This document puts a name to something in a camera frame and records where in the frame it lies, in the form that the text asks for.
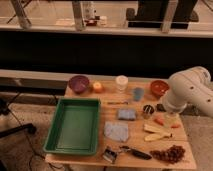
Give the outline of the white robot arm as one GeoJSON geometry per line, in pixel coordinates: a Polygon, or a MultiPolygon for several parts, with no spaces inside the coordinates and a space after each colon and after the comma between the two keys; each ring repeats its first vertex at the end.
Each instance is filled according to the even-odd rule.
{"type": "Polygon", "coordinates": [[[169,89],[162,96],[162,104],[168,113],[181,113],[188,103],[193,104],[213,118],[213,90],[209,88],[211,75],[201,66],[172,74],[169,89]]]}

